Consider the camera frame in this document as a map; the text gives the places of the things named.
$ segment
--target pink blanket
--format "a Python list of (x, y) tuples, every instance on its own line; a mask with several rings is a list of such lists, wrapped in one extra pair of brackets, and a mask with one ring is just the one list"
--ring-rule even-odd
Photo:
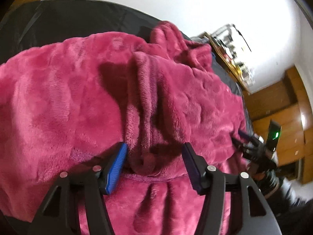
[[(211, 62), (209, 45), (169, 22), (151, 44), (109, 32), (9, 59), (0, 66), (0, 209), (31, 222), (60, 172), (87, 169), (125, 141), (124, 172), (105, 198), (116, 235), (192, 235), (204, 197), (191, 187), (182, 143), (223, 172), (244, 169), (230, 138), (245, 129), (242, 100)], [(228, 195), (222, 234), (229, 211)]]

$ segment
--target fleece blanket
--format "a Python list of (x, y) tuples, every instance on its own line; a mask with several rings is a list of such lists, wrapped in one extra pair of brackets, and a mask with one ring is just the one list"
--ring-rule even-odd
[[(62, 171), (129, 146), (105, 198), (116, 235), (192, 235), (203, 196), (192, 189), (181, 145), (223, 172), (245, 168), (230, 136), (245, 129), (242, 99), (211, 69), (211, 47), (169, 22), (151, 43), (108, 32), (31, 48), (0, 66), (0, 208), (31, 222)], [(222, 234), (228, 227), (226, 196)], [(84, 210), (79, 212), (88, 234)]]

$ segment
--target white wall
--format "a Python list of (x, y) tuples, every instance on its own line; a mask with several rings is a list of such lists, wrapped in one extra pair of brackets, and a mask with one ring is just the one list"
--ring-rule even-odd
[(293, 0), (105, 0), (176, 24), (188, 36), (234, 23), (253, 51), (257, 91), (279, 81), (295, 63), (300, 37)]
[(311, 107), (313, 107), (313, 30), (303, 15), (300, 15), (300, 49), (296, 60), (296, 68), (301, 76)]

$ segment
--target black mattress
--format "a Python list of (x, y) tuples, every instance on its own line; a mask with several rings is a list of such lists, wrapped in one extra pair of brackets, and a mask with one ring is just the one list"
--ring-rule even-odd
[[(125, 32), (149, 42), (150, 32), (158, 22), (158, 19), (140, 11), (104, 1), (45, 0), (26, 3), (11, 11), (0, 22), (0, 65), (31, 47), (62, 42), (72, 37), (87, 37), (94, 33)], [(239, 86), (215, 59), (212, 68), (232, 93), (242, 97)], [(252, 123), (246, 107), (244, 109), (247, 132), (252, 134)], [(12, 217), (7, 217), (7, 220), (18, 234), (27, 233), (29, 223)]]

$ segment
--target green led indicator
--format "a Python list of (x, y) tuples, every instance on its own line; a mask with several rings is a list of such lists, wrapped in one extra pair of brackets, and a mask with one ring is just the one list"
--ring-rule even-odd
[(278, 138), (279, 133), (277, 132), (275, 137), (273, 139), (277, 139)]

